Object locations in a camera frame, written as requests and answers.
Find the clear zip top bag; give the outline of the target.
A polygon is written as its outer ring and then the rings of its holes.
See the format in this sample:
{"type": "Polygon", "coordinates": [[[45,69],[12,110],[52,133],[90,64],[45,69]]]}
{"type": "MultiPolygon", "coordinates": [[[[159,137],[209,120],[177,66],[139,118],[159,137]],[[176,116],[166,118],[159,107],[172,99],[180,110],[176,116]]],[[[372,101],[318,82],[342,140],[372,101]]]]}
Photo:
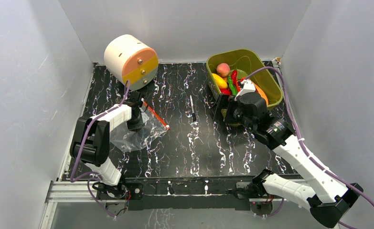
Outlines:
{"type": "Polygon", "coordinates": [[[129,130],[122,123],[110,133],[110,142],[122,152],[138,151],[146,148],[153,140],[163,136],[170,126],[146,103],[140,108],[142,127],[129,130]]]}

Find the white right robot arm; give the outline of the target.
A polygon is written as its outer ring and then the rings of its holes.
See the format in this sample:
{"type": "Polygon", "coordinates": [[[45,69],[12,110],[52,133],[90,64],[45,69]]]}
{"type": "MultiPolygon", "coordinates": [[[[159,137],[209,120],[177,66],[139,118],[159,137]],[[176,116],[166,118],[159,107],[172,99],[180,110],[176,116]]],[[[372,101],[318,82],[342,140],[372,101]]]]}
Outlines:
{"type": "Polygon", "coordinates": [[[243,125],[252,131],[258,142],[284,158],[307,182],[302,185],[264,169],[247,185],[236,186],[234,195],[238,198],[279,196],[305,208],[320,224],[331,229],[358,199],[358,192],[317,167],[312,154],[305,155],[293,126],[272,115],[258,93],[221,94],[214,108],[213,120],[243,125]]]}

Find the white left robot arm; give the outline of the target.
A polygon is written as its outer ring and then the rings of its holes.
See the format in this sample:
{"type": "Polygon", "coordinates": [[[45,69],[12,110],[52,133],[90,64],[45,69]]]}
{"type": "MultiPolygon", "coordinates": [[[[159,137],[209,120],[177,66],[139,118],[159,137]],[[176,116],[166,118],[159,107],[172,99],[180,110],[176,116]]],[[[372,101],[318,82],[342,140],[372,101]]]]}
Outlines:
{"type": "Polygon", "coordinates": [[[121,172],[109,158],[110,134],[121,124],[126,124],[130,131],[140,130],[144,125],[141,114],[143,105],[142,93],[133,91],[108,110],[77,120],[69,150],[75,160],[73,170],[77,169],[80,162],[84,163],[97,179],[93,188],[112,198],[123,198],[127,186],[121,172]]]}

